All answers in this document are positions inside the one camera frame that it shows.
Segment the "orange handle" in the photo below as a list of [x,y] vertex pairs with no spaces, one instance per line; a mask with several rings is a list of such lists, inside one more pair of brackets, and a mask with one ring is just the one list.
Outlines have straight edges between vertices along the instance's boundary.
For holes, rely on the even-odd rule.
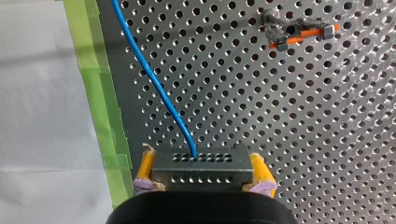
[[143,159],[140,163],[137,179],[149,179],[151,175],[152,163],[154,163],[155,150],[146,150],[143,152]]
[[[288,44],[292,45],[292,44],[295,44],[295,43],[298,43],[298,42],[302,42],[302,41],[304,41],[304,38],[303,38],[302,36],[298,35],[298,36],[289,38],[289,39],[288,39]],[[277,48],[277,43],[272,43],[272,44],[270,44],[270,45],[268,46],[268,48],[269,48],[269,49],[275,49],[275,48]]]

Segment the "pegboard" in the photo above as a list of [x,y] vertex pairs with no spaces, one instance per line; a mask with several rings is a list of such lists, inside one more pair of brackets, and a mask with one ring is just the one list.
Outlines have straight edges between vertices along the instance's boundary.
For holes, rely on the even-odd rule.
[[[187,144],[98,0],[134,167],[143,142]],[[199,147],[247,144],[299,223],[394,223],[394,0],[128,0],[126,22]],[[262,13],[335,24],[334,39],[268,49]]]

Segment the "wire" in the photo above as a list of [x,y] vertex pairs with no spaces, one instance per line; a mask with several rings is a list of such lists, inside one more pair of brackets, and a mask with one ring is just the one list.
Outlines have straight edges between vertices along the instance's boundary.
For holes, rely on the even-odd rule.
[[163,99],[163,102],[165,103],[169,112],[172,114],[172,117],[176,121],[178,127],[183,132],[184,137],[186,138],[187,144],[189,144],[191,156],[196,157],[197,156],[196,145],[195,145],[195,142],[194,142],[192,136],[190,135],[189,130],[187,129],[183,120],[178,115],[174,105],[172,104],[172,102],[169,99],[169,97],[167,96],[165,90],[161,86],[161,82],[158,80],[156,75],[152,72],[151,68],[149,67],[149,63],[146,61],[145,56],[143,55],[142,51],[140,51],[139,47],[134,42],[134,36],[132,35],[131,31],[127,27],[125,18],[122,15],[119,0],[112,0],[112,1],[113,1],[114,12],[117,15],[117,19],[119,20],[122,31],[124,32],[124,35],[129,43],[129,45],[131,46],[132,51],[136,55],[136,58],[140,62],[140,64],[142,64],[143,69],[146,71],[146,74],[148,74],[148,77],[151,79],[152,83],[154,84],[155,88],[157,89],[158,93],[160,94],[161,98]]

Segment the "green tape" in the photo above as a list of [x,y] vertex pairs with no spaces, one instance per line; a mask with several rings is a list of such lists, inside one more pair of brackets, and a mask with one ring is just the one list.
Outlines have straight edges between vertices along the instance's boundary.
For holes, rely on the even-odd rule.
[[122,128],[95,0],[64,0],[78,65],[106,169],[113,206],[134,194],[132,162]]

